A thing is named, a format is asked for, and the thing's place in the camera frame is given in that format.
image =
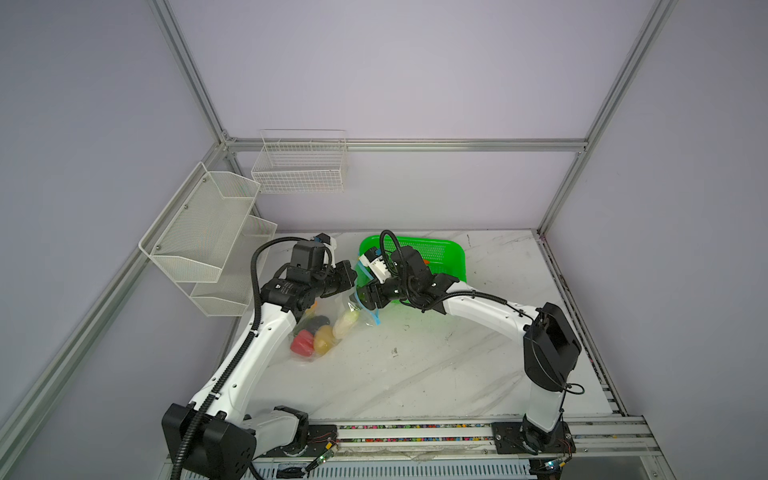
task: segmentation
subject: green basket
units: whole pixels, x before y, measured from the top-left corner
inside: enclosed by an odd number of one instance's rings
[[[432,273],[447,273],[457,277],[462,282],[467,281],[467,266],[462,246],[451,240],[435,240],[432,238],[397,237],[400,245],[410,245],[417,249]],[[379,235],[366,238],[360,244],[360,255],[363,255],[371,247],[379,248]],[[395,251],[392,239],[384,239],[384,248],[389,252]],[[369,278],[362,272],[358,272],[357,286],[363,286],[369,282]]]

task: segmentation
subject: two-tier mesh shelf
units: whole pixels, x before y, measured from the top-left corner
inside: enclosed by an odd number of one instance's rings
[[[343,192],[346,132],[262,130],[251,175],[263,194]]]
[[[191,175],[200,179],[173,220],[156,237],[158,218],[139,248],[206,315],[243,315],[253,296],[250,256],[277,225],[251,214],[258,182],[203,164]]]

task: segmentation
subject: robotic arm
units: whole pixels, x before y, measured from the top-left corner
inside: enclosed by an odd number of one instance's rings
[[[385,235],[396,245],[391,256],[383,248]],[[421,254],[412,247],[401,247],[392,232],[384,230],[380,240],[379,249],[372,248],[360,257],[376,278],[358,288],[352,298],[359,299],[368,310],[400,300],[422,312],[436,310],[461,316],[522,346],[525,372],[533,385],[516,443],[533,455],[555,444],[557,432],[562,432],[558,427],[570,387],[568,374],[581,352],[560,308],[551,303],[542,308],[523,306],[478,292],[456,277],[433,275]],[[257,257],[280,241],[297,242],[291,261],[259,289]],[[238,480],[253,458],[275,447],[281,446],[289,454],[299,454],[306,447],[306,413],[279,406],[252,419],[245,410],[276,348],[303,312],[317,297],[344,292],[355,284],[357,273],[348,260],[333,264],[335,246],[334,239],[321,233],[312,240],[272,240],[255,252],[251,262],[255,306],[248,328],[237,340],[240,347],[230,351],[186,406],[173,404],[163,417],[166,443],[174,459],[171,478],[178,478],[183,466],[209,478]],[[282,272],[285,278],[279,278]],[[252,429],[244,428],[246,420]],[[554,470],[556,464],[549,463]]]

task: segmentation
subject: marble tabletop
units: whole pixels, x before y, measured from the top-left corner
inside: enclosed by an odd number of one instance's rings
[[[354,264],[360,242],[378,232],[327,233],[338,241],[336,261],[349,259]],[[530,230],[396,233],[453,240],[466,252],[469,285],[525,305],[555,303],[565,311]],[[271,247],[262,278],[289,260],[291,247],[291,243]],[[335,309],[328,304],[323,307]],[[286,339],[257,384],[248,412],[255,415],[287,405],[308,412],[314,420],[489,418],[525,413],[531,382],[523,372],[522,351],[502,334],[467,319],[422,314],[399,304],[388,305],[380,318],[379,326],[358,322],[339,345],[312,362],[290,352],[290,339]],[[582,384],[586,391],[566,396],[566,415],[611,414],[584,351],[569,381]]]

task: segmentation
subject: white wire basket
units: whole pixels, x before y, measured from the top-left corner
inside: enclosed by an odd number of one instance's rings
[[[251,175],[263,194],[343,192],[346,132],[262,130],[264,146]]]
[[[203,164],[190,177],[200,179],[183,202],[181,191],[171,201],[173,220],[158,235],[158,217],[139,248],[207,316],[241,316],[253,298],[250,258],[277,225],[251,215],[258,182]],[[265,261],[266,252],[257,270]]]

